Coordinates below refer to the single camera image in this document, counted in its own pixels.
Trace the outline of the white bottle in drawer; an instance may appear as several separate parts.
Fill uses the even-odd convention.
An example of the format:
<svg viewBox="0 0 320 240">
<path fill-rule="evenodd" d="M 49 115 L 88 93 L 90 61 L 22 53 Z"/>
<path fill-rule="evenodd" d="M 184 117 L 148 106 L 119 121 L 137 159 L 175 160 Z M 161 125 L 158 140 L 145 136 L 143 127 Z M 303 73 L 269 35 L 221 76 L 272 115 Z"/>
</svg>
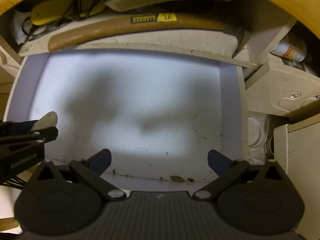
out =
<svg viewBox="0 0 320 240">
<path fill-rule="evenodd" d="M 295 34 L 288 33 L 271 51 L 273 55 L 293 62 L 302 62 L 307 54 L 305 42 Z"/>
</svg>

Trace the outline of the small white oval device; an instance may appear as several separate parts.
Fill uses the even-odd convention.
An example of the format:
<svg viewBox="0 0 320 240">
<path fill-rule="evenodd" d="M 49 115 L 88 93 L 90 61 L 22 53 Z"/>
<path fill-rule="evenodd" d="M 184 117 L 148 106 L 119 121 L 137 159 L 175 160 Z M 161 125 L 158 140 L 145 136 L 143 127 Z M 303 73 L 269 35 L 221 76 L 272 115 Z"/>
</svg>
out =
<svg viewBox="0 0 320 240">
<path fill-rule="evenodd" d="M 32 126 L 31 131 L 55 127 L 58 122 L 58 116 L 55 111 L 48 112 Z"/>
</svg>

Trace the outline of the white drawer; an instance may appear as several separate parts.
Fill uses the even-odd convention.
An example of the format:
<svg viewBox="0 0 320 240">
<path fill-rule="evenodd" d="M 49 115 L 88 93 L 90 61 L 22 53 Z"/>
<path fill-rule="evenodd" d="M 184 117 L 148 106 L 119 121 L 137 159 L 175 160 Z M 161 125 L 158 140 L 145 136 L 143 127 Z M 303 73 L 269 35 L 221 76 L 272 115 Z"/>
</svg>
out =
<svg viewBox="0 0 320 240">
<path fill-rule="evenodd" d="M 155 51 L 106 49 L 28 57 L 7 103 L 7 121 L 54 111 L 56 164 L 112 154 L 103 178 L 133 191 L 195 191 L 217 178 L 207 155 L 240 158 L 246 142 L 242 69 Z"/>
</svg>

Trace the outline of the yellow plastic device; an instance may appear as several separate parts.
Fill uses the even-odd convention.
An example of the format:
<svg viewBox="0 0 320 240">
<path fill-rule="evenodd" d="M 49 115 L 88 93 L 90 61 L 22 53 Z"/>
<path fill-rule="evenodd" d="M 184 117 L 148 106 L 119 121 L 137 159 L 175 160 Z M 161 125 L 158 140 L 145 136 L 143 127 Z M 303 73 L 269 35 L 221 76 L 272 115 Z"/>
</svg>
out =
<svg viewBox="0 0 320 240">
<path fill-rule="evenodd" d="M 31 10 L 30 20 L 34 25 L 45 25 L 55 21 L 82 20 L 102 12 L 103 0 L 46 0 Z"/>
</svg>

